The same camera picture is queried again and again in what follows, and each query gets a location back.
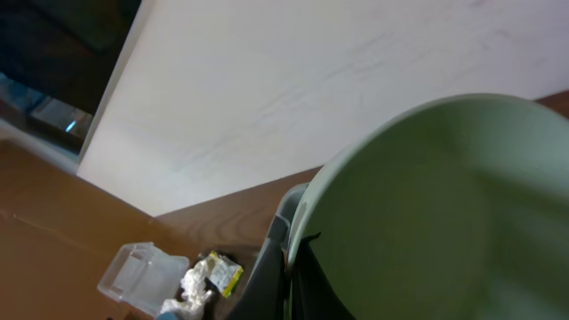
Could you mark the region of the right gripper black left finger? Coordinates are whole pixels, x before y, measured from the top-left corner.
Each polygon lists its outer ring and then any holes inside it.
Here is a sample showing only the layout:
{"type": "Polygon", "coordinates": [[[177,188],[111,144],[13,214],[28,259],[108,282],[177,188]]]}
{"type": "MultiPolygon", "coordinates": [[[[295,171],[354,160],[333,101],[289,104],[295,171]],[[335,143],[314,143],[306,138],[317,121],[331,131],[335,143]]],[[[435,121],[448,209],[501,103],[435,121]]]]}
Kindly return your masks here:
{"type": "Polygon", "coordinates": [[[227,320],[283,320],[285,259],[281,244],[266,238],[256,267],[227,320]]]}

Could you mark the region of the mint green bowl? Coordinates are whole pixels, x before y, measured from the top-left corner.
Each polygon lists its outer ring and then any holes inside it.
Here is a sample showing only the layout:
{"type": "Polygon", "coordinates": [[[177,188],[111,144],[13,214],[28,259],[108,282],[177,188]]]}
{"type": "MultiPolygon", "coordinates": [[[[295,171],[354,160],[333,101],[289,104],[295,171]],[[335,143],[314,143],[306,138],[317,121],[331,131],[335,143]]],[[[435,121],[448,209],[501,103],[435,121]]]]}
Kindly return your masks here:
{"type": "Polygon", "coordinates": [[[303,244],[357,319],[565,319],[568,122],[500,94],[413,108],[317,173],[291,269],[303,244]]]}

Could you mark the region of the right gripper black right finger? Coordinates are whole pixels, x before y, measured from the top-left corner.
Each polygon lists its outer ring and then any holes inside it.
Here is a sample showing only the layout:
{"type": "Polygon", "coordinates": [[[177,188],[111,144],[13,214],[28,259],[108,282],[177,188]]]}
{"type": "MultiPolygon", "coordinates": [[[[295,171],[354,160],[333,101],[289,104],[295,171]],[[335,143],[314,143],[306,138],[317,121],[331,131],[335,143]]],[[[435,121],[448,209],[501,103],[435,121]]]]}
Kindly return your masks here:
{"type": "Polygon", "coordinates": [[[310,243],[320,233],[301,239],[293,266],[293,320],[355,320],[320,267],[310,243]]]}

